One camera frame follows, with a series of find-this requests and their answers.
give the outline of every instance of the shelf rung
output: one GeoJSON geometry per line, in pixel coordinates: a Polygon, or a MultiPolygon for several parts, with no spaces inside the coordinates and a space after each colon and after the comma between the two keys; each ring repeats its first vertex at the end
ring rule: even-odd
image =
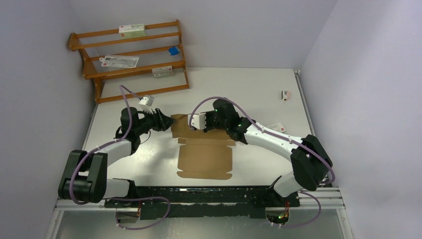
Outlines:
{"type": "MultiPolygon", "coordinates": [[[[179,90],[185,90],[189,89],[189,84],[181,85],[181,86],[172,86],[157,90],[151,90],[151,91],[143,91],[143,92],[137,92],[137,95],[144,96],[144,95],[154,95],[159,93],[165,93],[165,92],[171,92],[171,91],[179,91],[179,90]]],[[[127,98],[133,98],[134,96],[132,94],[127,94],[127,98]]],[[[112,96],[112,97],[106,97],[106,98],[100,98],[98,99],[98,103],[105,103],[105,102],[111,102],[111,101],[118,101],[123,100],[123,96],[112,96]]]]}
{"type": "Polygon", "coordinates": [[[133,42],[133,41],[143,41],[143,40],[170,37],[170,36],[179,36],[179,35],[180,35],[179,32],[171,32],[171,33],[157,34],[157,35],[151,35],[151,36],[141,36],[141,37],[135,37],[135,38],[129,38],[129,39],[120,39],[120,40],[114,40],[114,41],[103,41],[103,42],[72,46],[72,50],[97,47],[97,46],[107,46],[107,45],[133,42]]]}
{"type": "Polygon", "coordinates": [[[185,61],[172,61],[172,62],[167,62],[167,63],[160,63],[160,64],[149,65],[149,66],[140,66],[140,67],[122,69],[122,70],[117,70],[117,71],[98,72],[96,74],[88,75],[87,78],[97,78],[97,77],[111,76],[111,75],[117,75],[117,74],[123,74],[123,73],[145,71],[145,70],[151,70],[153,68],[165,67],[165,66],[173,66],[176,68],[179,66],[183,66],[184,64],[185,64],[185,61]]]}
{"type": "MultiPolygon", "coordinates": [[[[183,66],[173,66],[173,69],[178,69],[178,68],[183,68],[183,66]]],[[[117,75],[111,75],[111,76],[104,76],[104,77],[101,77],[101,79],[102,80],[120,79],[123,77],[136,76],[136,75],[146,74],[146,73],[152,73],[152,70],[135,71],[135,72],[129,72],[129,73],[123,73],[123,74],[117,74],[117,75]]]]}
{"type": "MultiPolygon", "coordinates": [[[[117,54],[112,54],[112,55],[118,55],[118,56],[141,55],[141,54],[147,54],[147,53],[152,53],[152,52],[167,51],[171,47],[174,47],[174,46],[164,46],[164,47],[158,47],[158,48],[152,48],[152,49],[146,49],[146,50],[140,50],[140,51],[117,53],[117,54]]],[[[105,57],[105,56],[91,57],[90,60],[91,61],[98,61],[101,57],[105,57]]]]}
{"type": "MultiPolygon", "coordinates": [[[[178,21],[149,24],[149,25],[145,25],[145,30],[160,28],[160,27],[177,26],[177,25],[178,25],[178,21]]],[[[76,34],[76,37],[84,38],[84,37],[103,36],[103,35],[110,35],[110,34],[117,34],[117,33],[118,33],[118,29],[113,29],[113,30],[105,30],[105,31],[79,33],[79,34],[76,34]]]]}

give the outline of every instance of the white card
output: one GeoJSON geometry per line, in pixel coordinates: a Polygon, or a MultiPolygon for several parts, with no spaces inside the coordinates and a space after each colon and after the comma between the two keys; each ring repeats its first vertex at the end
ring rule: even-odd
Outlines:
{"type": "Polygon", "coordinates": [[[280,132],[280,133],[286,132],[286,129],[284,128],[284,126],[281,122],[269,125],[269,126],[267,126],[267,128],[272,129],[272,130],[277,131],[277,132],[280,132]]]}

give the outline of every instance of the blue object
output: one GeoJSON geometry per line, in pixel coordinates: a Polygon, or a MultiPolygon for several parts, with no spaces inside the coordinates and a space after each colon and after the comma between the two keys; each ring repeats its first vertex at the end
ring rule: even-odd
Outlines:
{"type": "Polygon", "coordinates": [[[177,55],[177,54],[179,54],[179,49],[177,47],[173,46],[169,49],[169,53],[172,56],[177,55]]]}

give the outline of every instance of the glass panel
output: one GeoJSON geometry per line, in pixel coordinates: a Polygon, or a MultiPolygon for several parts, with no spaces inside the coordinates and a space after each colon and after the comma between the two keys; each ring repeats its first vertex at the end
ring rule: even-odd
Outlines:
{"type": "MultiPolygon", "coordinates": [[[[289,225],[311,219],[317,210],[292,209],[289,225]]],[[[138,221],[128,227],[146,226],[154,221],[138,221]]],[[[266,219],[248,217],[168,218],[142,231],[125,231],[115,226],[113,212],[65,212],[57,234],[58,239],[272,239],[312,238],[342,239],[336,210],[323,210],[320,217],[304,227],[279,229],[266,219]]]]}

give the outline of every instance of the black mounting base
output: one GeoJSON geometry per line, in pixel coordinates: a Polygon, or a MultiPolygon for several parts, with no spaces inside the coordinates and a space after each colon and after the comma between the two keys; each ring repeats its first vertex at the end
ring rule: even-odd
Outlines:
{"type": "MultiPolygon", "coordinates": [[[[229,187],[136,187],[139,198],[152,196],[165,197],[172,203],[168,218],[195,217],[236,217],[266,218],[266,207],[300,205],[298,194],[280,197],[269,186],[229,186],[229,187]]],[[[108,200],[106,208],[137,208],[139,202],[127,203],[108,200]]],[[[142,202],[140,220],[162,217],[167,204],[160,200],[142,202]]]]}

